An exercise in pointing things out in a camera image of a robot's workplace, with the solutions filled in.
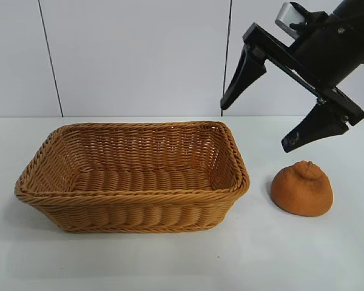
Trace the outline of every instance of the white wall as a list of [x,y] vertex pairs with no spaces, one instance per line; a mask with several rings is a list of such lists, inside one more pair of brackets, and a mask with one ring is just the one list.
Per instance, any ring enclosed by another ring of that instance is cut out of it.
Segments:
[[229,1],[41,3],[65,116],[220,114]]
[[[284,0],[233,0],[226,85],[241,37]],[[340,0],[299,0],[331,12]],[[41,0],[65,116],[220,114],[229,0]],[[278,68],[225,115],[305,115],[315,98]],[[339,86],[364,109],[364,65]],[[60,116],[38,0],[0,1],[0,116]]]
[[[228,86],[237,66],[242,36],[253,22],[272,33],[286,45],[293,41],[275,25],[284,0],[233,0],[231,37],[229,41]],[[299,0],[309,11],[331,13],[341,0]],[[315,105],[315,97],[269,62],[267,73],[252,84],[224,115],[305,115]],[[364,109],[364,65],[345,79],[339,87]]]
[[0,116],[61,116],[37,0],[0,0]]

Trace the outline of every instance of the basket rim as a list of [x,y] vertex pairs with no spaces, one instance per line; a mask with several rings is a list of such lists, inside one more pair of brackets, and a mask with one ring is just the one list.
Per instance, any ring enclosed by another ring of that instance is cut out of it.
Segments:
[[[58,139],[63,132],[70,129],[78,129],[78,128],[86,128],[86,127],[97,127],[101,126],[105,129],[111,127],[129,127],[134,129],[135,127],[142,128],[145,125],[148,129],[169,129],[171,127],[192,127],[197,128],[199,126],[217,126],[220,128],[221,133],[226,136],[226,148],[229,151],[231,162],[235,168],[235,174],[237,176],[237,181],[233,187],[228,189],[216,189],[216,190],[184,190],[184,189],[174,189],[174,190],[140,190],[140,191],[75,191],[75,192],[61,192],[61,191],[52,191],[52,192],[35,192],[27,188],[27,180],[32,177],[32,173],[35,169],[37,169],[39,163],[42,163],[44,159],[46,159],[47,154],[53,148],[52,144],[56,139]],[[106,199],[114,200],[116,202],[122,201],[130,201],[138,202],[141,198],[151,198],[154,199],[156,197],[161,198],[162,202],[164,202],[165,197],[177,198],[178,203],[181,202],[180,195],[185,198],[189,198],[189,202],[200,202],[205,197],[207,197],[211,201],[224,201],[230,199],[237,199],[241,195],[245,193],[245,191],[249,188],[249,176],[245,169],[245,165],[243,159],[240,155],[240,152],[237,149],[234,137],[232,135],[231,130],[227,127],[227,125],[220,121],[187,121],[187,122],[161,122],[161,123],[96,123],[96,122],[87,122],[87,123],[76,123],[64,125],[62,127],[54,130],[47,137],[46,141],[39,148],[34,158],[30,161],[26,169],[22,172],[21,176],[16,182],[15,185],[15,195],[22,201],[31,204],[39,204],[46,205],[50,204],[54,199],[60,199],[63,204],[72,204],[74,200],[81,199],[82,202],[86,204],[96,203],[95,200]]]

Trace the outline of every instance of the woven texture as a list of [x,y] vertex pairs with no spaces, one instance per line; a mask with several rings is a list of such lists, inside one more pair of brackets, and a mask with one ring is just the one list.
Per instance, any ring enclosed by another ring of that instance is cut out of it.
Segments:
[[74,124],[50,134],[15,194],[68,232],[190,232],[248,188],[221,122]]

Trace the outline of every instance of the wicker basket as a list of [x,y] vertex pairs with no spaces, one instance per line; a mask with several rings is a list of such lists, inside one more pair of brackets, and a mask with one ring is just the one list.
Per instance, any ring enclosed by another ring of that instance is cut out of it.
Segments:
[[15,194],[68,232],[192,232],[248,187],[221,122],[74,124],[50,134]]

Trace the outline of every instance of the white table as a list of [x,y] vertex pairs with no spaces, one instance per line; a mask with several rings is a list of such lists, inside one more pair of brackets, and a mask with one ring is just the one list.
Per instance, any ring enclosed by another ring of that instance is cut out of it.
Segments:
[[[69,234],[13,195],[47,135],[76,122],[222,120],[251,188],[218,227],[178,234]],[[0,118],[1,290],[364,290],[364,121],[346,135],[286,154],[301,118]],[[334,206],[304,218],[269,199],[273,176],[311,160],[330,177]]]

